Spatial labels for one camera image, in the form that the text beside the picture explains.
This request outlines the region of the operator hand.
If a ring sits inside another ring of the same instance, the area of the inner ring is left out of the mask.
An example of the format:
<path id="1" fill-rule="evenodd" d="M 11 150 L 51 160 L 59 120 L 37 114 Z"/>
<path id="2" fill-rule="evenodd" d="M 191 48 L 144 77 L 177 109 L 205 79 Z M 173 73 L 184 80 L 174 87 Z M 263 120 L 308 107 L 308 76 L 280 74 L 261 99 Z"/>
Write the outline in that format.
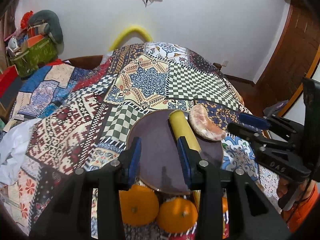
<path id="1" fill-rule="evenodd" d="M 279 198 L 282 198 L 288 192 L 289 181 L 285 178 L 279 178 L 278 187 L 277 187 L 277 195 Z"/>

